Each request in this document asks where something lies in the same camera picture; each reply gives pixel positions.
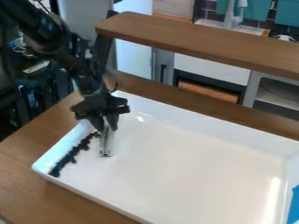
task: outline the wooden table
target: wooden table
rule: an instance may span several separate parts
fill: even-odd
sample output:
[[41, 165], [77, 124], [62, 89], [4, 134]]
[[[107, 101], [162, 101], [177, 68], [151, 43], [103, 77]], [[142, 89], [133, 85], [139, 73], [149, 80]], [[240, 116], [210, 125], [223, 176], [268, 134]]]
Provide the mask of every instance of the wooden table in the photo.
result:
[[[125, 92], [299, 140], [299, 122], [152, 80], [114, 73], [118, 74], [120, 90]], [[77, 93], [69, 95], [1, 142], [0, 216], [16, 224], [136, 223], [31, 171], [33, 162], [74, 127], [76, 121], [69, 108], [80, 100]]]

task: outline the white tray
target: white tray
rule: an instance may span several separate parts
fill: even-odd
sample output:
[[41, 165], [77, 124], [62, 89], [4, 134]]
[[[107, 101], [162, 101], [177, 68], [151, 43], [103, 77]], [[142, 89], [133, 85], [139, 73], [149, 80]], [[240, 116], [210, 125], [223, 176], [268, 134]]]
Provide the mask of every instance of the white tray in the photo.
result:
[[112, 157], [94, 139], [59, 178], [49, 171], [88, 133], [80, 122], [32, 169], [142, 223], [286, 224], [299, 143], [132, 94]]

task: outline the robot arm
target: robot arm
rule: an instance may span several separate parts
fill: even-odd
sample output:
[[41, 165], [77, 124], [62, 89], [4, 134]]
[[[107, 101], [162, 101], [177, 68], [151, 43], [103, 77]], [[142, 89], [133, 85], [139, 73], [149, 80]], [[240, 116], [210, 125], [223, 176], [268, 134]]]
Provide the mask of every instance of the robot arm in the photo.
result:
[[129, 106], [126, 99], [112, 96], [102, 79], [113, 39], [98, 36], [93, 57], [80, 59], [68, 53], [69, 32], [58, 16], [50, 17], [28, 0], [0, 0], [0, 10], [19, 24], [34, 51], [73, 70], [72, 78], [85, 98], [71, 108], [76, 118], [87, 119], [100, 133], [117, 130], [118, 117], [128, 113]]

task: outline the blue object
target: blue object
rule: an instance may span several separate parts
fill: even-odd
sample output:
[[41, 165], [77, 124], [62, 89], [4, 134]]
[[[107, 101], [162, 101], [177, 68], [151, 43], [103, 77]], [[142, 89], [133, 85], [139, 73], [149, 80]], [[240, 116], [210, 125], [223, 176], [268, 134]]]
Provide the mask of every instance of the blue object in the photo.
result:
[[278, 1], [275, 23], [299, 26], [299, 0]]
[[299, 185], [293, 188], [293, 198], [287, 224], [294, 224], [297, 221], [299, 221]]
[[[244, 18], [266, 21], [272, 0], [247, 0], [247, 1], [248, 1], [248, 7], [244, 9]], [[238, 2], [239, 0], [235, 0], [234, 13], [236, 16], [240, 14]], [[229, 0], [217, 0], [216, 12], [218, 14], [225, 15], [228, 4], [229, 4]]]

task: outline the wooden countertop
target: wooden countertop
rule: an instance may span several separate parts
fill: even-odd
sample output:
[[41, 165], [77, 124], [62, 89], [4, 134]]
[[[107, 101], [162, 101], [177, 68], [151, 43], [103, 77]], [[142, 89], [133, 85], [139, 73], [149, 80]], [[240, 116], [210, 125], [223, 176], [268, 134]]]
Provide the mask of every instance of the wooden countertop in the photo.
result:
[[299, 79], [299, 45], [274, 38], [123, 12], [99, 34], [267, 74]]
[[[299, 122], [152, 80], [116, 72], [120, 90], [299, 140]], [[0, 216], [15, 224], [133, 224], [112, 210], [45, 181], [31, 165], [76, 121], [74, 93], [0, 143]]]

